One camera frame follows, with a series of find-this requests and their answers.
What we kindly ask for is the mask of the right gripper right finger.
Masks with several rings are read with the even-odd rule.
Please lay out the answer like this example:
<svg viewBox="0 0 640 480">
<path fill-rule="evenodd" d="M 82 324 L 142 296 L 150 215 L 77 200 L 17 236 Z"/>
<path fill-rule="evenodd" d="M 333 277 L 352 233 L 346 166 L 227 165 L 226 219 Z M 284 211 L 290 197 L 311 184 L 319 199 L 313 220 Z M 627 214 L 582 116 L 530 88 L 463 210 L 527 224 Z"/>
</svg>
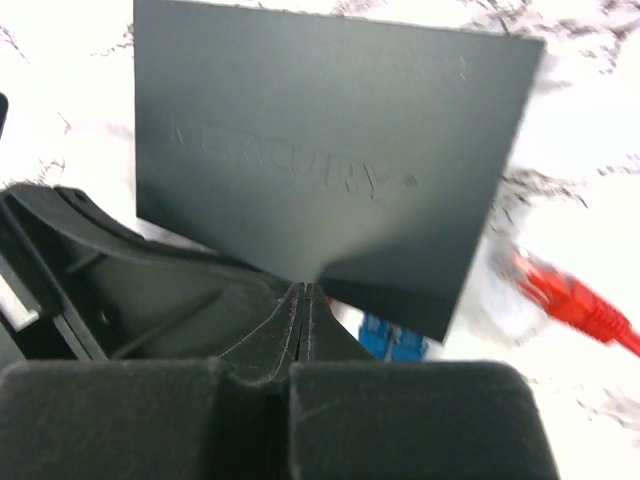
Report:
<svg viewBox="0 0 640 480">
<path fill-rule="evenodd" d="M 442 333 L 447 303 L 350 283 L 292 284 L 274 453 L 280 479 L 554 479 L 558 470 L 532 392 L 488 361 L 375 359 L 327 297 L 419 333 Z"/>
</svg>

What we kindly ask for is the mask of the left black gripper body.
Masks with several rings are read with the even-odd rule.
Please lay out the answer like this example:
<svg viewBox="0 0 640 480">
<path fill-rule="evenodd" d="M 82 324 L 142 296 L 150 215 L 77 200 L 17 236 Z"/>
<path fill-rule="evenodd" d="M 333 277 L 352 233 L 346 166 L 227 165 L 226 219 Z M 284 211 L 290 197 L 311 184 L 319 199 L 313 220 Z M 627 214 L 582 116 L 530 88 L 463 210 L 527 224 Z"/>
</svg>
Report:
<svg viewBox="0 0 640 480">
<path fill-rule="evenodd" d="M 104 360 L 105 255 L 78 239 L 100 215 L 77 188 L 2 188 L 2 364 Z"/>
</svg>

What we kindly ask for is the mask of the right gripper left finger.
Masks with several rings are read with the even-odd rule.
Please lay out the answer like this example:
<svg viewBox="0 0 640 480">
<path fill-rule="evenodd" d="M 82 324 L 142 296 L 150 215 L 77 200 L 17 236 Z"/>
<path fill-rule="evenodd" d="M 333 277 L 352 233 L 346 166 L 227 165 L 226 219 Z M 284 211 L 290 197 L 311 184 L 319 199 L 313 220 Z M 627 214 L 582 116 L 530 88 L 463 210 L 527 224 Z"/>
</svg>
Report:
<svg viewBox="0 0 640 480">
<path fill-rule="evenodd" d="M 283 382 L 304 295 L 293 285 L 242 340 L 277 321 L 276 358 L 243 379 L 227 357 L 23 361 L 1 373 L 5 479 L 284 479 Z"/>
</svg>

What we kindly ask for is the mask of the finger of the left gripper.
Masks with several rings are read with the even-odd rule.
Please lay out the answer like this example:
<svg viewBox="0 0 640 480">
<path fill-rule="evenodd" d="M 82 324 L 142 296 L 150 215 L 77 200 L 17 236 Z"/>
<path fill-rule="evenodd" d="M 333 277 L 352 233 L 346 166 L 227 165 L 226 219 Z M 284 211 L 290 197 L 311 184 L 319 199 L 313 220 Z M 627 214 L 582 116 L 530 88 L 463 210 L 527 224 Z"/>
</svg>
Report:
<svg viewBox="0 0 640 480">
<path fill-rule="evenodd" d="M 217 356 L 265 321 L 288 282 L 241 262 L 151 241 L 82 191 L 1 194 L 1 271 L 27 310 L 5 320 L 28 359 Z"/>
</svg>

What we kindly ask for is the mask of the black network switch box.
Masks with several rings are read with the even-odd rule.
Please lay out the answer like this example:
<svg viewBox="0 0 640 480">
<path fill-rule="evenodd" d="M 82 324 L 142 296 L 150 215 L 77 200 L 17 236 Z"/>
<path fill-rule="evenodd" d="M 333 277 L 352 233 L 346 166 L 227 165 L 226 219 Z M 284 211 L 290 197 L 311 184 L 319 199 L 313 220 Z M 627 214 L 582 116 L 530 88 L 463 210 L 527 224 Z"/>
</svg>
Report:
<svg viewBox="0 0 640 480">
<path fill-rule="evenodd" d="M 138 215 L 443 339 L 543 43 L 186 1 L 133 26 Z"/>
</svg>

